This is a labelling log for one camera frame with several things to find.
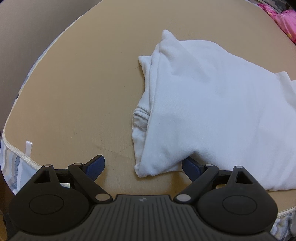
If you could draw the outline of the white long-sleeve shirt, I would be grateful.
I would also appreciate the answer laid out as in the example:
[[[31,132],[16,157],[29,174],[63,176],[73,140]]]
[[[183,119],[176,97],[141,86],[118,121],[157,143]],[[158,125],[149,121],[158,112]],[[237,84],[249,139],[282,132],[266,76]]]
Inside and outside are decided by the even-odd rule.
[[[295,81],[214,42],[164,30],[138,61],[144,93],[133,112],[138,177],[178,171],[191,156],[239,165],[267,190],[295,189]]]

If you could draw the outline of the pink floral quilt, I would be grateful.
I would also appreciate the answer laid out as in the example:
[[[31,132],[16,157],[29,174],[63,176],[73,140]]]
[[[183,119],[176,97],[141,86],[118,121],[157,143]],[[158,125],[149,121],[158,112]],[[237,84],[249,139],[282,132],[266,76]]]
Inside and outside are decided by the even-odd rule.
[[[282,13],[277,13],[272,7],[267,4],[259,3],[258,7],[263,9],[280,27],[280,29],[296,43],[296,13],[293,9],[288,9]]]

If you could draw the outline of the tan mattress bed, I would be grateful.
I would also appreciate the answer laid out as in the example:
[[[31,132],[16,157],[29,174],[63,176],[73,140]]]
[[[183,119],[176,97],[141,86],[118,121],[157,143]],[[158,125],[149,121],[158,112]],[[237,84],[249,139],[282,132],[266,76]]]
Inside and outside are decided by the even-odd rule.
[[[164,30],[179,41],[214,42],[295,81],[295,44],[249,1],[100,2],[30,70],[4,126],[1,170],[15,197],[44,165],[66,169],[101,155],[105,167],[95,183],[113,201],[54,235],[17,230],[8,208],[10,240],[295,240],[295,189],[262,186],[278,207],[271,231],[229,235],[174,202],[192,183],[182,162],[178,171],[136,174],[132,119],[145,90],[138,58],[152,55]]]

